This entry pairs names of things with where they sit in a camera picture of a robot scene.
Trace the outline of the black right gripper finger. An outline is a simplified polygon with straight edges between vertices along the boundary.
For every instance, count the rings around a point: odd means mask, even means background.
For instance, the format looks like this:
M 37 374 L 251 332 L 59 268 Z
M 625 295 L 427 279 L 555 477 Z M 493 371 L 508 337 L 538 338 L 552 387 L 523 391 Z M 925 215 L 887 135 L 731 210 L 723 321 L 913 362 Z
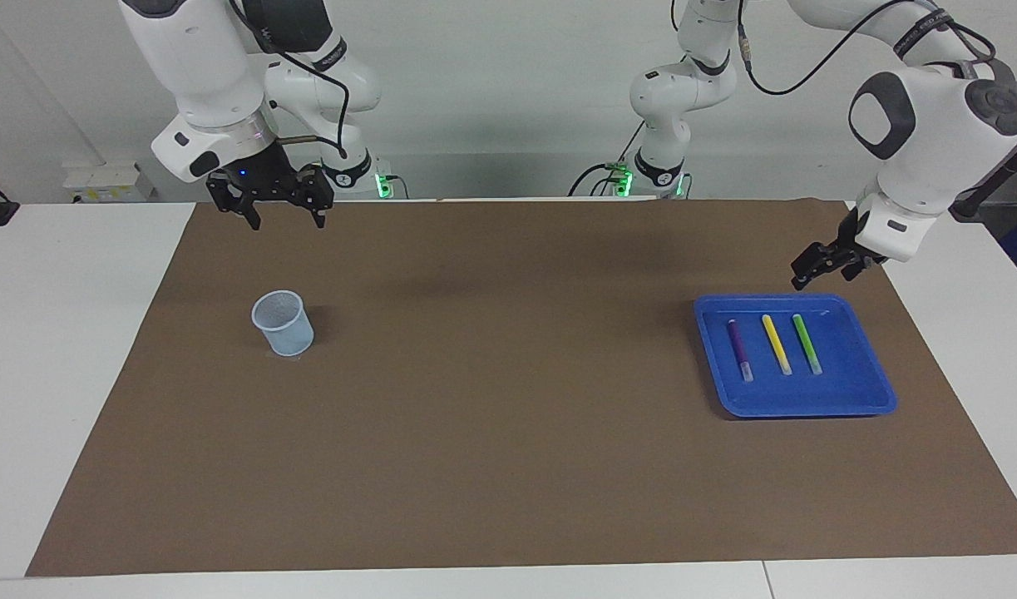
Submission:
M 303 208 L 310 213 L 315 226 L 323 229 L 336 194 L 321 166 L 306 166 L 302 169 L 302 194 Z
M 230 178 L 223 171 L 212 171 L 205 178 L 205 187 L 210 192 L 213 204 L 216 209 L 222 213 L 230 213 L 242 217 L 249 224 L 250 229 L 257 231 L 261 226 L 261 217 L 254 208 L 254 198 L 250 194 L 241 192 L 236 195 L 232 192 Z

